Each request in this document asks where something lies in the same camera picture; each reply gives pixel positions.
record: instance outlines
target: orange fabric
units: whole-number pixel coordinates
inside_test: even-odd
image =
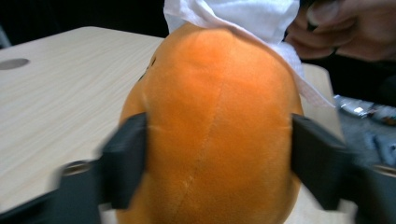
[[[120,223],[282,223],[299,181],[290,170],[289,66],[227,29],[185,24],[154,53],[121,120],[148,113],[147,167]]]

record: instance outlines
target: finger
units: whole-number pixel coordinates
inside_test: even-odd
[[[314,49],[310,48],[307,45],[300,43],[298,40],[292,38],[291,36],[286,36],[285,41],[290,43],[294,49],[296,50],[298,56],[301,59],[318,59],[325,58],[334,52],[332,48],[323,48],[323,49]]]
[[[356,19],[349,19],[340,23],[336,23],[334,25],[319,26],[317,29],[315,29],[314,33],[325,34],[331,32],[345,31],[348,29],[352,29],[353,26],[356,25],[356,23]]]
[[[364,11],[395,5],[389,0],[324,0],[317,1],[306,11],[314,25],[333,25],[357,17]]]
[[[307,7],[300,8],[297,17],[293,21],[305,30],[306,30],[306,25],[308,24],[308,19],[306,17],[307,10],[308,10]]]
[[[396,43],[378,44],[364,38],[356,38],[339,48],[337,52],[366,62],[396,61]]]
[[[301,29],[295,23],[288,28],[288,35],[312,49],[325,49],[341,46],[353,39],[353,31],[337,31],[325,34],[316,34]]]

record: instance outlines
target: table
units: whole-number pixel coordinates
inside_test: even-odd
[[[159,37],[97,27],[0,50],[0,212],[54,188],[54,174],[70,161],[91,160],[115,131],[125,98],[143,75]],[[18,63],[26,65],[1,70]],[[304,65],[329,99],[326,72]],[[304,103],[305,114],[342,137],[333,108]],[[107,212],[106,223],[115,223]],[[287,223],[350,223],[349,213],[318,209],[302,188]]]

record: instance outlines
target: dark background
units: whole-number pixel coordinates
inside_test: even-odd
[[[82,26],[168,35],[163,0],[0,0],[0,24],[12,45]],[[304,62],[329,71],[335,94],[396,105],[394,63],[339,56]]]

